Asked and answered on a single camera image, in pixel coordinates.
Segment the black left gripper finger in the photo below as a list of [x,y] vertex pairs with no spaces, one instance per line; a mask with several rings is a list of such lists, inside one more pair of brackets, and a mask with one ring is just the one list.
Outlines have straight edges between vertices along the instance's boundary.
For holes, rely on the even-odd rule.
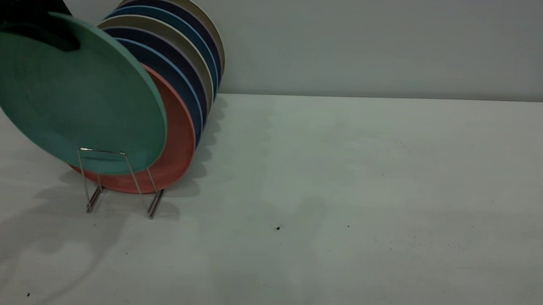
[[49,45],[62,52],[73,52],[81,49],[81,43],[67,25],[59,23],[41,24],[32,22],[7,22],[0,28],[1,33],[23,36],[28,39]]

